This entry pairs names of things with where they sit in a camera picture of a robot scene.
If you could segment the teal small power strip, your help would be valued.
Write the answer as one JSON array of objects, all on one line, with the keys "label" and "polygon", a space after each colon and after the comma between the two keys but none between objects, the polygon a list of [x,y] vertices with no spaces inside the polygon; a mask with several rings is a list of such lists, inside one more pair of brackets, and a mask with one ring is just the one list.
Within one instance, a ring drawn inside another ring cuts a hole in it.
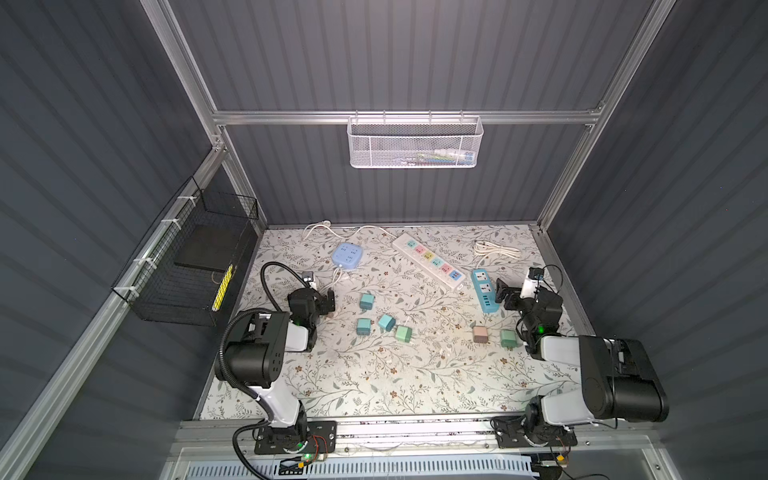
[{"label": "teal small power strip", "polygon": [[471,279],[481,310],[485,314],[496,313],[500,305],[496,302],[496,291],[490,275],[485,269],[475,269],[472,271]]}]

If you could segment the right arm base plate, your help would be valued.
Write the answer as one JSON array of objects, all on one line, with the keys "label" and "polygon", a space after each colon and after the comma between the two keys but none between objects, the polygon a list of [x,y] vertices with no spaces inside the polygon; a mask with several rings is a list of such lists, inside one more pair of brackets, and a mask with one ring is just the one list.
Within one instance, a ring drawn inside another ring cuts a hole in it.
[{"label": "right arm base plate", "polygon": [[497,416],[490,420],[490,426],[499,448],[564,447],[569,449],[578,444],[575,433],[562,426],[528,421],[523,415]]}]

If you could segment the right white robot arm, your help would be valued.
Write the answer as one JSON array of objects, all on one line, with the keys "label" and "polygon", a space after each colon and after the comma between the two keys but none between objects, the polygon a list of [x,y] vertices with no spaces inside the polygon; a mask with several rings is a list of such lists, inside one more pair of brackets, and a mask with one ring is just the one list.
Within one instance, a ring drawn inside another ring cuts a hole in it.
[{"label": "right white robot arm", "polygon": [[530,437],[546,440],[569,427],[604,420],[658,423],[669,401],[641,342],[559,332],[563,298],[539,278],[520,287],[496,281],[495,302],[520,315],[518,335],[535,360],[579,369],[579,387],[538,395],[526,406],[521,425]]}]

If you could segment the pink plug cube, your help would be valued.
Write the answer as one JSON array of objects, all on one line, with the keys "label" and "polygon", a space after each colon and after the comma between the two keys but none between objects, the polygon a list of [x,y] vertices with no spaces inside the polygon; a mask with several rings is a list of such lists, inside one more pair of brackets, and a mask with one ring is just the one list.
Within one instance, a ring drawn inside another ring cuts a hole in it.
[{"label": "pink plug cube", "polygon": [[475,326],[472,329],[473,342],[478,344],[486,344],[489,342],[489,332],[485,326]]}]

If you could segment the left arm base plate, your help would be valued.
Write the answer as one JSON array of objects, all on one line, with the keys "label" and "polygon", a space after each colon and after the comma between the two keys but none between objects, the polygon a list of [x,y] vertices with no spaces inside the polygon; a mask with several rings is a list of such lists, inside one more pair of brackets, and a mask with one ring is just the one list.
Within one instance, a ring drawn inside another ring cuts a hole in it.
[{"label": "left arm base plate", "polygon": [[338,423],[309,421],[287,428],[263,427],[254,434],[256,455],[329,454],[336,448]]}]

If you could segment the long white power strip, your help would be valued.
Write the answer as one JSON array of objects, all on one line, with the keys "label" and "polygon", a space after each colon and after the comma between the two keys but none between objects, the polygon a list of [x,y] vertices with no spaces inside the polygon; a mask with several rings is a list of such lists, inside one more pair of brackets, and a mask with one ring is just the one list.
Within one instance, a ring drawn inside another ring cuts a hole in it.
[{"label": "long white power strip", "polygon": [[408,234],[393,240],[392,247],[449,290],[459,289],[466,280],[466,275],[456,265]]}]

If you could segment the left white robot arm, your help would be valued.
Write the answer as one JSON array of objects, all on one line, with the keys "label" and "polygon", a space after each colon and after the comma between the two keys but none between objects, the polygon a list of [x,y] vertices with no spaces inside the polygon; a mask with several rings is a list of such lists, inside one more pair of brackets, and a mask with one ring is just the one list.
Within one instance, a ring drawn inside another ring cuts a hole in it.
[{"label": "left white robot arm", "polygon": [[228,323],[215,360],[215,376],[244,393],[264,411],[261,428],[281,434],[308,432],[305,407],[282,379],[288,353],[308,353],[321,316],[335,311],[335,293],[301,288],[288,295],[289,310],[251,308]]}]

